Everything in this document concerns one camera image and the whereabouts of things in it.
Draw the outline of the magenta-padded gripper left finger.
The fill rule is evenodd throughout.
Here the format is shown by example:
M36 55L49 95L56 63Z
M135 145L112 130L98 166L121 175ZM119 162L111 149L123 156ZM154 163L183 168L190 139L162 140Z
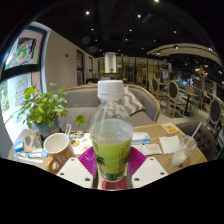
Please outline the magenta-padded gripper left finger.
M78 158L71 157L57 175L84 188L97 188L98 170L93 148L90 147Z

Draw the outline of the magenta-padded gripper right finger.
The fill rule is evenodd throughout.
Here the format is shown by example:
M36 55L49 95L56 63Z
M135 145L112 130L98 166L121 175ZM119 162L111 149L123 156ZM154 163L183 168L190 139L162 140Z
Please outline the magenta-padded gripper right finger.
M130 148L127 167L128 189L143 187L167 175L155 157L146 157L136 148Z

